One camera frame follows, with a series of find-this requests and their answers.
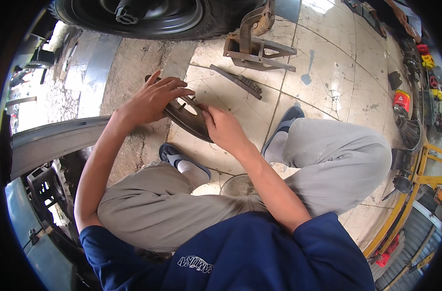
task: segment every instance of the grey pants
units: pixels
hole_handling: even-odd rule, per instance
[[[312,217],[357,206],[386,177],[390,146],[370,128],[301,118],[289,129],[284,164],[301,168],[285,179]],[[106,190],[100,222],[125,242],[155,252],[174,251],[202,230],[248,211],[267,211],[258,195],[190,195],[176,168],[152,162]]]

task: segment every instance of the yellow car lift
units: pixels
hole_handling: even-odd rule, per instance
[[[442,154],[441,148],[438,148],[427,142],[423,143],[422,150],[419,151],[418,154],[416,155],[415,165],[413,165],[411,168],[412,174],[411,176],[409,176],[409,179],[414,183],[412,193],[410,195],[409,193],[401,193],[399,195],[399,199],[397,200],[394,209],[390,213],[389,217],[382,226],[381,230],[378,232],[375,239],[373,239],[373,241],[369,244],[369,246],[363,251],[365,258],[369,259],[373,257],[373,254],[377,249],[379,249],[379,254],[382,254],[387,250],[387,248],[389,247],[395,236],[404,226],[405,221],[407,220],[410,211],[412,210],[412,204],[413,201],[415,201],[416,193],[418,192],[418,189],[420,189],[420,185],[422,184],[430,185],[436,192],[434,199],[438,203],[442,203],[442,189],[438,187],[439,185],[442,185],[442,176],[424,176],[427,159],[431,159],[442,163],[441,158],[429,153],[430,150]],[[404,206],[405,209],[403,210],[400,219],[398,220],[392,232],[388,233],[389,229],[396,221],[396,218],[399,216],[399,213],[401,212]],[[384,238],[386,237],[387,240],[385,240],[384,244],[381,246],[381,243],[384,241]],[[374,263],[378,259],[378,257],[379,255],[374,256],[374,258],[372,258],[371,260],[371,263]]]

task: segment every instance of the slipper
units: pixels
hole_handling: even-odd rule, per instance
[[[290,127],[297,118],[303,118],[303,117],[305,117],[305,114],[300,108],[300,103],[296,102],[294,106],[289,108],[282,117],[281,121],[279,122],[279,125],[276,127],[276,130],[273,132],[273,135],[269,138],[269,140],[265,143],[265,145],[261,149],[261,155],[263,157],[265,156],[266,149],[268,148],[269,144],[273,140],[273,137],[276,135],[278,131],[280,131],[284,127]]]
[[[384,24],[379,19],[375,18],[365,7],[363,8],[362,16],[380,37],[387,39],[387,33],[384,35],[381,32],[381,27],[385,29]]]
[[[170,163],[171,166],[175,167],[176,169],[177,169],[177,164],[179,163],[179,161],[182,161],[182,160],[189,161],[192,164],[194,164],[195,166],[197,166],[200,169],[202,169],[203,171],[205,171],[208,174],[208,177],[211,179],[211,172],[210,172],[210,170],[208,170],[207,167],[200,165],[196,161],[190,159],[185,154],[182,154],[180,152],[180,150],[178,148],[176,148],[175,146],[173,146],[172,144],[163,143],[160,146],[160,159],[163,162]]]

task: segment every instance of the white sock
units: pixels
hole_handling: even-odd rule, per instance
[[[208,174],[192,162],[185,160],[179,161],[177,164],[177,170],[189,179],[194,190],[210,181]]]
[[[285,131],[278,131],[276,133],[265,152],[265,160],[267,162],[284,163],[284,159],[282,158],[282,151],[286,146],[288,136],[289,134]]]

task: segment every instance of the knee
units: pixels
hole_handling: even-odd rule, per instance
[[[368,154],[369,162],[375,174],[387,175],[392,164],[391,146],[386,138],[374,131],[368,131],[363,138],[366,145],[362,151]]]

